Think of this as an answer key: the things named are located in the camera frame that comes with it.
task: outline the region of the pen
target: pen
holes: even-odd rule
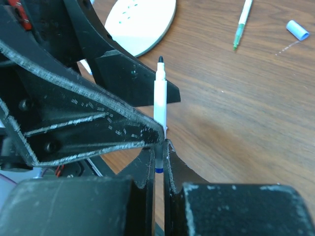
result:
[[[156,80],[154,81],[154,108],[153,119],[162,125],[164,138],[166,138],[166,98],[167,80],[165,79],[165,65],[163,57],[160,56],[157,63]],[[156,148],[156,173],[163,173],[163,151],[162,145]]]
[[[237,46],[241,40],[243,30],[244,30],[244,27],[248,18],[248,14],[250,13],[250,10],[251,10],[251,6],[252,6],[252,0],[245,0],[242,14],[238,22],[238,28],[235,33],[233,50],[237,49]]]

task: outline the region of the white disc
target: white disc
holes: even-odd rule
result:
[[[138,57],[163,38],[175,11],[176,0],[118,0],[105,28],[126,51]]]

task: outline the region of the wooden table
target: wooden table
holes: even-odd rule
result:
[[[103,23],[114,2],[96,0]],[[168,80],[180,88],[167,133],[178,155],[210,182],[289,184],[315,216],[315,1],[254,0],[236,52],[243,0],[177,4],[165,38],[140,59],[155,69],[163,55]],[[311,36],[297,42],[285,29],[291,19]],[[138,152],[104,159],[117,172]],[[163,227],[162,179],[156,220]]]

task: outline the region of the blue marker end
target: blue marker end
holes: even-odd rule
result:
[[[163,168],[156,168],[156,173],[158,174],[162,174],[163,173]]]

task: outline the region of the blue marker cap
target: blue marker cap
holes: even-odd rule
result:
[[[308,33],[302,26],[300,26],[294,20],[290,20],[286,24],[286,29],[290,31],[300,41],[306,39],[310,35],[310,33]]]
[[[163,173],[163,168],[162,168],[162,169],[160,169],[160,168],[156,168],[156,173],[158,173],[158,174]]]

